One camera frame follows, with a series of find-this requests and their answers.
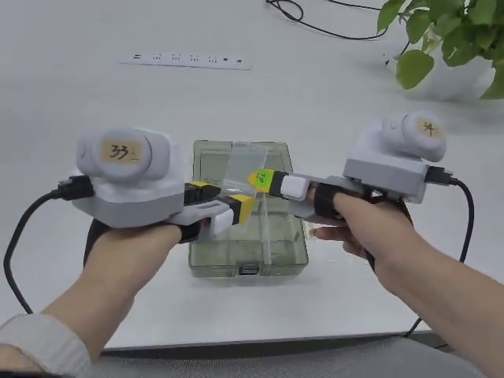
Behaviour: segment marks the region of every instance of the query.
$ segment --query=white pot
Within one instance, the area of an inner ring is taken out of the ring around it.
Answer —
[[[459,98],[474,91],[476,82],[491,68],[491,62],[482,57],[476,57],[467,65],[448,67],[440,46],[432,50],[430,55],[434,58],[434,68],[415,88],[405,91],[408,97],[437,101]],[[395,74],[396,65],[397,61],[391,59],[387,67]]]

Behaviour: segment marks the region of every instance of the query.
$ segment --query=white power strip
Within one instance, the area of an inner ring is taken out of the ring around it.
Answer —
[[[187,53],[137,53],[119,61],[126,65],[168,65],[204,69],[250,69],[241,57]]]

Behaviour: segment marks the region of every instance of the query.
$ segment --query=table surface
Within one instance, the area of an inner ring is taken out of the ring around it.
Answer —
[[[375,31],[373,12],[305,3],[309,22],[353,35]],[[444,119],[449,135],[443,165],[475,196],[468,264],[504,281],[502,103],[408,99],[384,68],[384,55],[404,42],[399,26],[380,41],[360,43],[292,24],[261,0],[3,5],[1,250],[27,206],[71,172],[75,141],[92,128],[140,126],[171,134],[181,145],[187,178],[196,139],[285,141],[296,172],[329,176],[342,172],[367,121],[426,109]],[[239,54],[253,69],[117,64],[131,53],[173,50]],[[461,192],[430,187],[411,212],[429,241],[458,256],[467,214]],[[66,202],[45,205],[30,221],[13,272],[34,309],[79,275],[89,223]],[[366,263],[340,245],[309,241],[308,249],[310,264],[295,278],[203,280],[191,276],[187,246],[178,246],[108,347],[388,334],[414,322],[414,313],[378,284]],[[0,298],[0,322],[21,311],[3,277]]]

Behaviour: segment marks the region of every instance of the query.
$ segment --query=hand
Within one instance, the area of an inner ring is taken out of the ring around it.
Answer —
[[[81,278],[134,297],[181,237],[173,225],[108,231],[94,244]]]
[[[388,202],[378,205],[338,193],[334,208],[346,220],[345,227],[323,227],[313,233],[318,239],[343,242],[343,249],[365,258],[364,248],[376,259],[376,274],[380,266],[396,261],[416,246],[426,242],[419,236],[408,218]]]

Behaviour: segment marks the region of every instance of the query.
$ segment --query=clear plastic container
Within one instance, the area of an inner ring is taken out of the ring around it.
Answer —
[[[287,144],[246,144],[256,157],[243,154],[243,160],[238,161],[237,154],[232,154],[231,142],[195,142],[193,179],[221,186],[229,194],[241,191],[250,195],[254,189],[243,183],[250,172],[258,169],[258,147],[268,149],[265,168],[292,172]],[[238,166],[243,167],[240,172],[233,171]],[[263,194],[257,195],[245,224],[233,226],[210,241],[192,243],[189,251],[189,266],[197,277],[292,276],[307,264],[302,222],[289,214],[287,201]]]

